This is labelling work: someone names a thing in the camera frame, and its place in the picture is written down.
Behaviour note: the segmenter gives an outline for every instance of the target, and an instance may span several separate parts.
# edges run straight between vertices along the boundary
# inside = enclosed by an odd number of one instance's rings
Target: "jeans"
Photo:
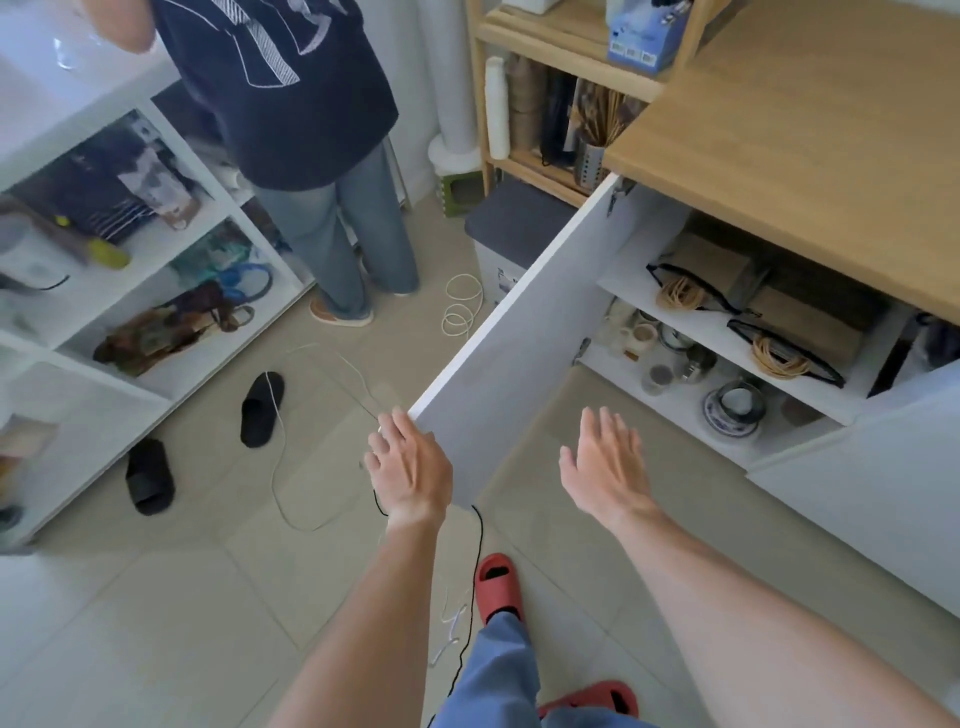
[[[493,615],[457,682],[433,721],[433,728],[540,728],[540,677],[530,635],[508,612]],[[653,728],[606,708],[557,708],[543,728]]]
[[[337,318],[364,319],[370,314],[337,205],[357,233],[374,283],[391,293],[412,293],[420,286],[383,144],[326,187],[303,192],[257,187],[255,192],[284,240],[314,275],[321,299]]]

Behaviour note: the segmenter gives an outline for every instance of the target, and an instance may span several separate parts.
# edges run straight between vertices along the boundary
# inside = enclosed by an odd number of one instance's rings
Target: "cabinet door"
[[[960,386],[858,421],[748,477],[960,616]]]
[[[612,298],[600,274],[662,200],[619,182],[601,184],[413,406],[453,463],[455,502],[476,499],[600,323]]]

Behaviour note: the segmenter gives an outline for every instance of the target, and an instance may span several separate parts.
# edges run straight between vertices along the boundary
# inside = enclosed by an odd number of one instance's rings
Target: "door hinge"
[[[613,191],[613,194],[610,197],[610,205],[607,207],[607,217],[610,217],[613,214],[613,206],[616,205],[616,201],[621,197],[626,197],[633,192],[634,187],[636,187],[636,182],[633,180],[620,180],[619,186]]]
[[[570,362],[571,367],[576,365],[576,363],[583,358],[584,354],[587,353],[587,348],[589,347],[589,345],[590,345],[589,337],[587,337],[582,342],[580,342],[580,350],[577,352],[577,355],[573,357],[573,361]]]

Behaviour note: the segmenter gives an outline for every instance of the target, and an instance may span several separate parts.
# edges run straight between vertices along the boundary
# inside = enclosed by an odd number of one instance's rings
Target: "blue pants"
[[[477,633],[464,674],[437,713],[434,728],[540,728],[539,690],[527,628],[514,615],[501,612]],[[542,726],[653,728],[606,708],[558,708],[547,714]]]
[[[357,233],[373,282],[392,293],[412,293],[420,286],[383,144],[326,187],[304,192],[257,187],[256,197],[338,318],[367,318],[370,301],[337,205]]]

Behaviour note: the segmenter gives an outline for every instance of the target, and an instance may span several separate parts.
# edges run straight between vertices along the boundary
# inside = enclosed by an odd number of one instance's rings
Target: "forearm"
[[[388,529],[271,728],[420,725],[439,525]]]
[[[825,620],[652,506],[612,528],[720,728],[955,728],[946,710]]]
[[[97,35],[130,53],[146,53],[156,29],[149,0],[81,0]]]

